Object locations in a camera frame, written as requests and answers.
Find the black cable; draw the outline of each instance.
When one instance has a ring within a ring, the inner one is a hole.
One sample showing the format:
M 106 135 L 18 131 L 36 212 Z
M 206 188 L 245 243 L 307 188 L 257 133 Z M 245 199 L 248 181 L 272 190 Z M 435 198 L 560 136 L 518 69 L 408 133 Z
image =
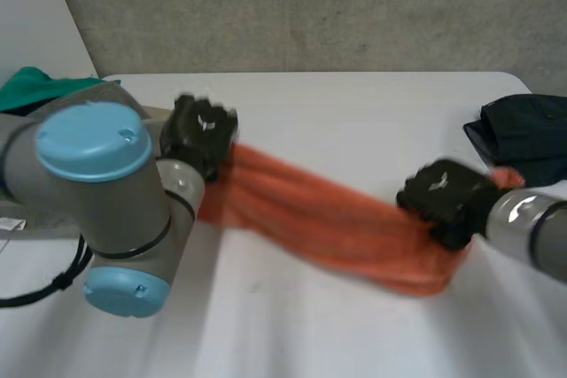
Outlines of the black cable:
M 79 237 L 77 252 L 74 255 L 71 265 L 69 265 L 65 272 L 58 274 L 45 288 L 17 297 L 0 299 L 0 309 L 31 305 L 50 296 L 57 290 L 67 289 L 73 284 L 73 280 L 87 268 L 91 259 L 92 251 L 89 247 L 85 248 L 85 240 L 81 235 Z

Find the black band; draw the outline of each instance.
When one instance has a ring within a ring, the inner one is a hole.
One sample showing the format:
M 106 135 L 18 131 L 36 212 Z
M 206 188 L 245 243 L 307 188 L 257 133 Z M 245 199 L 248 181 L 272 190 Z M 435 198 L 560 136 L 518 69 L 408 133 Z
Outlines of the black band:
M 126 252 L 112 252 L 112 253 L 101 252 L 101 251 L 93 249 L 92 247 L 90 247 L 90 250 L 92 252 L 94 252 L 96 255 L 98 255 L 99 257 L 107 258 L 109 260 L 124 260 L 126 258 L 133 258 L 135 256 L 139 256 L 140 254 L 142 254 L 142 253 L 144 253 L 148 250 L 151 250 L 153 247 L 155 247 L 161 241 L 163 241 L 163 239 L 166 237 L 167 233 L 169 232 L 170 228 L 171 228 L 171 216 L 169 216 L 169 219 L 167 220 L 166 226 L 159 233 L 159 235 L 156 236 L 151 241 L 149 241 L 147 244 L 142 245 L 141 247 L 134 248 L 133 250 L 126 251 Z
M 191 207 L 191 204 L 189 204 L 185 198 L 169 189 L 166 189 L 166 194 L 168 197 L 173 198 L 175 201 L 185 207 L 185 210 L 187 210 L 187 212 L 193 218 L 193 221 L 195 221 L 195 210 L 193 210 L 193 207 Z
M 546 219 L 551 214 L 553 214 L 557 210 L 561 210 L 565 206 L 567 206 L 567 201 L 559 201 L 559 202 L 551 205 L 546 211 L 544 211 L 541 214 L 540 218 L 538 219 L 538 222 L 533 227 L 532 232 L 530 232 L 530 242 L 528 243 L 528 253 L 530 254 L 530 260 L 532 261 L 532 264 L 536 269 L 540 269 L 540 263 L 537 260 L 536 252 L 535 252 L 536 249 L 537 249 L 537 245 L 538 245 L 538 239 L 540 237 L 540 230 L 543 227 L 543 224 L 545 223 Z
M 8 188 L 8 184 L 6 183 L 5 179 L 6 159 L 8 158 L 8 151 L 10 150 L 14 142 L 16 142 L 18 136 L 20 136 L 25 130 L 32 127 L 34 124 L 36 124 L 35 121 L 30 121 L 29 123 L 22 124 L 20 127 L 12 131 L 8 136 L 6 143 L 4 144 L 2 152 L 0 152 L 0 191 L 2 191 L 7 197 L 15 202 L 18 202 L 18 200 L 15 198 L 14 194 L 12 194 L 10 188 Z

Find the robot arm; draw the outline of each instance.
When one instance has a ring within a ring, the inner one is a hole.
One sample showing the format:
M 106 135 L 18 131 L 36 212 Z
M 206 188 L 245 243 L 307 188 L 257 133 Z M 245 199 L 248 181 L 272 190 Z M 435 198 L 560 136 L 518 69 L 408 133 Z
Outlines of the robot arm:
M 461 249 L 480 234 L 504 254 L 567 283 L 567 201 L 499 189 L 447 159 L 408 179 L 397 201 L 431 221 L 431 236 L 449 249 Z
M 165 303 L 205 193 L 229 152 L 237 116 L 181 96 L 160 137 L 113 103 L 70 106 L 41 123 L 0 119 L 0 190 L 68 212 L 94 253 L 83 292 L 95 307 L 147 317 Z

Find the folded cloth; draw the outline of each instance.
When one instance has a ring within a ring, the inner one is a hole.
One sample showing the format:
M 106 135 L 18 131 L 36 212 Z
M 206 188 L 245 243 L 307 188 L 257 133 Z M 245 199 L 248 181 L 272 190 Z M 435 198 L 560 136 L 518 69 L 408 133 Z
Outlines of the folded cloth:
M 567 97 L 505 96 L 463 129 L 485 161 L 514 167 L 528 187 L 567 178 Z
M 27 115 L 52 99 L 102 82 L 105 81 L 95 78 L 54 80 L 39 69 L 26 66 L 0 88 L 0 112 Z
M 509 169 L 493 178 L 502 187 L 521 183 Z M 318 265 L 418 296 L 443 290 L 468 252 L 447 250 L 427 223 L 394 205 L 244 145 L 207 186 L 198 218 L 256 231 Z

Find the light blue joint cap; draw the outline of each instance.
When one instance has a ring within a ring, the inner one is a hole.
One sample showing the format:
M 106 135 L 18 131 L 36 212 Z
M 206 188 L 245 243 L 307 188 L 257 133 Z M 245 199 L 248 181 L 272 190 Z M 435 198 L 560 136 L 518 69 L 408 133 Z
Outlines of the light blue joint cap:
M 37 129 L 35 154 L 70 181 L 113 181 L 132 174 L 151 155 L 151 138 L 134 110 L 88 102 L 51 115 Z
M 171 286 L 153 274 L 125 267 L 92 267 L 82 286 L 87 301 L 116 316 L 147 318 L 161 310 Z

